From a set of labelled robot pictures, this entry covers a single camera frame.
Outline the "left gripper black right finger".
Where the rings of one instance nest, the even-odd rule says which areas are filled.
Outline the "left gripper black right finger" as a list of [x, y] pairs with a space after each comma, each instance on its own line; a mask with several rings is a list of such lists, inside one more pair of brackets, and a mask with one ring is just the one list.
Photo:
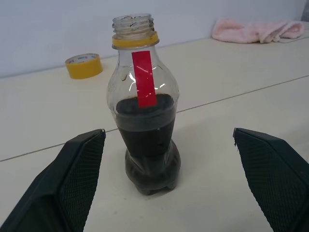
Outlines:
[[283, 139], [235, 128], [248, 186], [275, 232], [309, 230], [309, 164]]

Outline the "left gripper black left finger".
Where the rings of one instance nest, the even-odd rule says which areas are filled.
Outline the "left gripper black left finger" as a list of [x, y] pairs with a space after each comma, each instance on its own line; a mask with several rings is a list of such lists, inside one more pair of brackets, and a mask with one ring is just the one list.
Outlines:
[[67, 141], [32, 181], [2, 232], [82, 232], [98, 185], [106, 133], [97, 129]]

